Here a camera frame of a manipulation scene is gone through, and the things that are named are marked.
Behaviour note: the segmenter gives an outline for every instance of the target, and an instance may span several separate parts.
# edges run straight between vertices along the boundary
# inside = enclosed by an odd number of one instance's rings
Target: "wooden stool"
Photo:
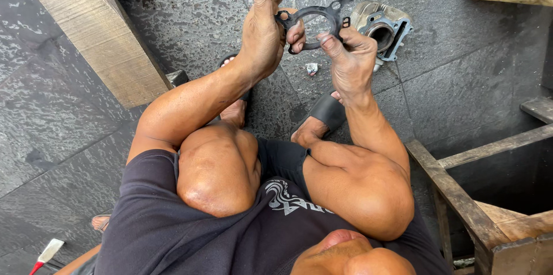
[[[444,257],[453,269],[446,207],[465,225],[474,242],[474,273],[553,274],[553,210],[531,216],[474,201],[446,169],[553,137],[553,101],[536,98],[520,108],[547,125],[479,148],[436,160],[417,140],[407,151],[432,180]]]

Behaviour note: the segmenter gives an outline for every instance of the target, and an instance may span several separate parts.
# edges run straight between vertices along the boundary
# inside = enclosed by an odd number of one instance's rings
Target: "cylinder bore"
[[[378,52],[388,49],[394,41],[394,29],[386,23],[377,23],[371,26],[365,35],[377,41]]]

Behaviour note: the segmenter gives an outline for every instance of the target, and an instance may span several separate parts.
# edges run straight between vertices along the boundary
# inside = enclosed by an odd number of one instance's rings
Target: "gasket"
[[[290,14],[286,10],[280,10],[275,15],[275,20],[282,24],[284,27],[284,33],[294,26],[298,21],[300,21],[301,18],[307,16],[307,15],[321,15],[323,17],[326,17],[328,19],[328,22],[330,22],[330,31],[329,33],[334,35],[336,38],[338,38],[340,41],[342,41],[342,38],[340,37],[340,30],[343,27],[349,27],[349,17],[341,18],[340,17],[340,11],[342,10],[342,7],[354,0],[335,0],[333,1],[328,7],[322,7],[322,6],[309,6],[302,8],[298,11],[296,11],[293,14]],[[307,43],[303,46],[302,50],[313,50],[321,47],[321,42],[312,42]],[[292,50],[292,46],[288,48],[288,52],[291,54],[296,54]]]

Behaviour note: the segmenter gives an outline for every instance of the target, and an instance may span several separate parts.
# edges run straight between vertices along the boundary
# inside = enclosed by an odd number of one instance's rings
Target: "sandal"
[[[219,62],[217,63],[217,68],[220,68],[223,62],[226,59],[230,59],[231,57],[236,57],[238,55],[238,51],[231,51],[229,53],[226,53],[219,59]],[[243,96],[241,96],[238,100],[244,100],[245,102],[249,102],[252,96],[252,89],[248,90]],[[211,122],[208,124],[211,124],[213,122],[217,122],[218,120],[221,120],[221,116],[217,115],[217,117],[213,118]]]
[[[107,217],[107,219],[105,219],[104,222],[102,222],[102,224],[100,224],[100,226],[97,229],[97,231],[100,231],[100,233],[103,233],[104,232],[103,228],[106,227],[107,223],[109,223],[109,217],[111,217],[111,214],[96,215],[96,216],[93,216],[92,219],[98,218],[98,217]]]
[[[309,113],[295,125],[294,129],[292,129],[289,139],[292,138],[294,132],[300,128],[309,116],[315,117],[328,126],[329,130],[325,133],[323,138],[328,137],[329,134],[338,129],[338,127],[346,121],[346,108],[344,108],[342,103],[331,96],[335,91],[336,90],[332,88],[319,98]]]

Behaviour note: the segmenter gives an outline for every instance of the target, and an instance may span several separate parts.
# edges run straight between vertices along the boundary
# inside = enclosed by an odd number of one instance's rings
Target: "black t-shirt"
[[[331,231],[356,231],[280,177],[262,183],[245,212],[206,214],[177,196],[177,162],[176,154],[149,150],[127,165],[96,275],[289,274],[295,259]],[[419,275],[448,273],[418,211],[403,236],[370,243],[397,252]]]

